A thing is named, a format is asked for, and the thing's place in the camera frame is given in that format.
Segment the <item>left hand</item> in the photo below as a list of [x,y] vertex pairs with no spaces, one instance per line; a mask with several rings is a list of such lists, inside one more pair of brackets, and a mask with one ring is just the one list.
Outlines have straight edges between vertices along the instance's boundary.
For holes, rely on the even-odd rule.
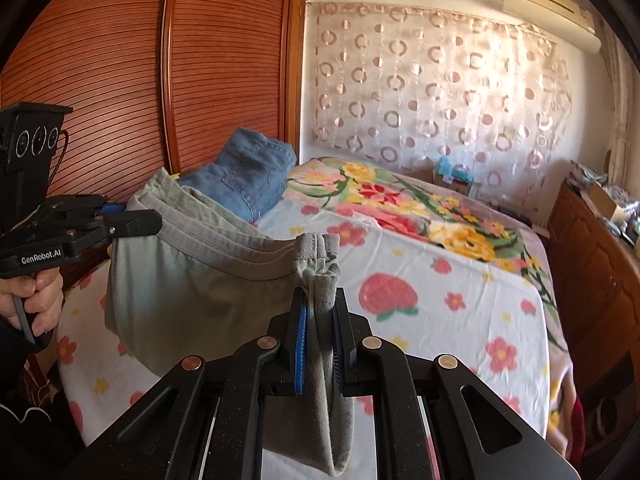
[[34,278],[18,276],[0,283],[0,312],[13,327],[20,328],[14,298],[24,299],[26,313],[35,315],[32,333],[35,337],[50,332],[58,324],[62,311],[63,277],[58,268],[40,271]]

